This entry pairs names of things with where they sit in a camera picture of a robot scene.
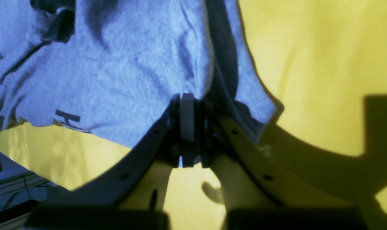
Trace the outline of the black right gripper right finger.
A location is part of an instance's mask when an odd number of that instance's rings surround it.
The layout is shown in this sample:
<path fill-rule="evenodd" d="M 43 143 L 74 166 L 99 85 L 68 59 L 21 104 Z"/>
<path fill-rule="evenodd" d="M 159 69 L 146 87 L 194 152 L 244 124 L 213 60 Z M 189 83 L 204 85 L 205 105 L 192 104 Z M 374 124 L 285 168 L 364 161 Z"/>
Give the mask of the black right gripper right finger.
<path fill-rule="evenodd" d="M 220 181 L 224 230 L 367 229 L 356 208 L 280 169 L 210 100 L 181 97 L 181 163 L 201 163 Z"/>

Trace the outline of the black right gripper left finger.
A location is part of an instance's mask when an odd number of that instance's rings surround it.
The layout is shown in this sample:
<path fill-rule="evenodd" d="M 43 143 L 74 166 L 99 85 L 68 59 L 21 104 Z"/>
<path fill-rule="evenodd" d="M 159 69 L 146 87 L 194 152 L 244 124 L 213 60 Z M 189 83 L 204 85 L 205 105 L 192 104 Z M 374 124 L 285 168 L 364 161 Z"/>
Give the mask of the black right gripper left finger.
<path fill-rule="evenodd" d="M 27 230 L 169 230 L 163 211 L 171 171 L 195 165 L 195 98 L 176 94 L 122 160 L 84 186 L 45 202 Z"/>

